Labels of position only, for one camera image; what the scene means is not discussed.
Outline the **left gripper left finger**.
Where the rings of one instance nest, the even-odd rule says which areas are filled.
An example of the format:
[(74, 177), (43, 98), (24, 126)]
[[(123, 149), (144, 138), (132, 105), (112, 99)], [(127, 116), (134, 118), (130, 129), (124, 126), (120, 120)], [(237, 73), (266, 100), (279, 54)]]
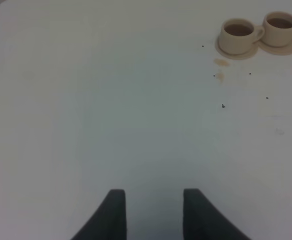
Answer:
[(110, 190), (94, 214), (72, 237), (74, 240), (126, 240), (126, 195)]

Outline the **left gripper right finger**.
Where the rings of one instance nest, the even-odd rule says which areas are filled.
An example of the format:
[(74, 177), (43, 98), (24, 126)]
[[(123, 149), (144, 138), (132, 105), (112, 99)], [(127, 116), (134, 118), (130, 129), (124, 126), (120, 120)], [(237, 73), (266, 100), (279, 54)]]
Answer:
[(183, 191), (183, 238), (185, 240), (247, 240), (197, 188)]

